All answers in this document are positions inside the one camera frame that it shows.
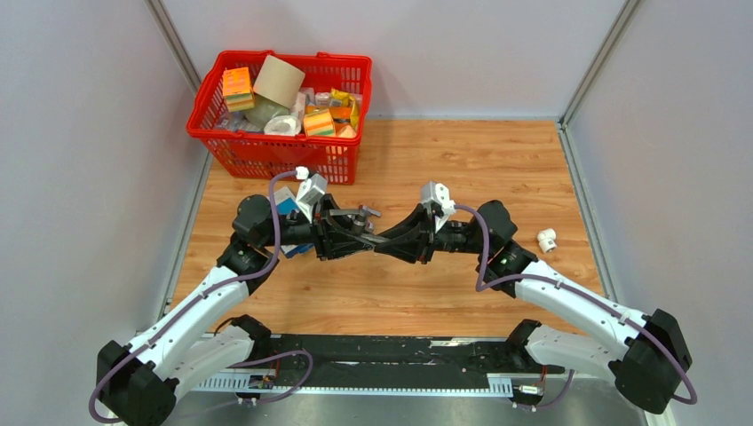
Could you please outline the chrome faucet with white elbow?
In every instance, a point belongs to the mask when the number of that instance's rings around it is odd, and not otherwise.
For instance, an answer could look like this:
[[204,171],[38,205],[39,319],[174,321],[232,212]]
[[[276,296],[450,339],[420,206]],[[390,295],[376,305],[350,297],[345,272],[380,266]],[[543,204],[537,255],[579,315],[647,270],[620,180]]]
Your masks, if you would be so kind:
[[372,217],[381,217],[382,214],[371,207],[360,205],[352,214],[352,231],[357,234],[373,233],[375,226]]

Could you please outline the dark grey metal faucet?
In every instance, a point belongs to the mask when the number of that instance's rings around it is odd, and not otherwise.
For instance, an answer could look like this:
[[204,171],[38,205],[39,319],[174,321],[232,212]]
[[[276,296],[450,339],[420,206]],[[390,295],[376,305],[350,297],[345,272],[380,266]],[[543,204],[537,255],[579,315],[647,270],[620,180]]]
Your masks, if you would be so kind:
[[332,218],[342,217],[349,220],[349,224],[343,225],[343,227],[356,237],[361,237],[375,244],[388,241],[387,237],[374,233],[374,224],[370,219],[382,216],[378,210],[366,205],[360,205],[357,209],[330,209],[328,214]]

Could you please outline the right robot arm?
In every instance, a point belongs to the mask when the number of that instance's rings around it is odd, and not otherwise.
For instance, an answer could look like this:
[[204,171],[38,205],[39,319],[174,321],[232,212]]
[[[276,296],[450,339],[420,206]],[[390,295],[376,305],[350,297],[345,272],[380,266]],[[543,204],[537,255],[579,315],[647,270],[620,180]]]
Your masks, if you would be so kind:
[[469,222],[450,219],[435,202],[419,204],[396,226],[380,233],[375,252],[426,264],[435,252],[475,254],[478,292],[491,289],[552,312],[579,329],[572,335],[525,319],[510,333],[509,364],[526,372],[557,366],[611,382],[631,404],[663,414],[671,401],[694,405],[698,393],[688,370],[693,363],[678,320],[609,300],[570,280],[514,240],[516,225],[498,200]]

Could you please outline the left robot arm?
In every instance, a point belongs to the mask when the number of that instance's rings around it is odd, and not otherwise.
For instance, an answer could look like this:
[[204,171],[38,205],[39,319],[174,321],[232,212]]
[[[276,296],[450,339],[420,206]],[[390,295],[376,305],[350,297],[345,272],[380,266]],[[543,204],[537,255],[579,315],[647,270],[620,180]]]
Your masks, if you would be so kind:
[[370,251],[376,215],[366,206],[341,209],[329,194],[298,201],[288,214],[273,198],[243,199],[228,246],[198,286],[147,331],[99,350],[88,401],[92,419],[161,425],[189,391],[225,368],[276,368],[287,357],[309,358],[304,349],[273,351],[270,330],[248,314],[230,319],[208,340],[202,336],[268,279],[282,246],[312,244],[326,260]]

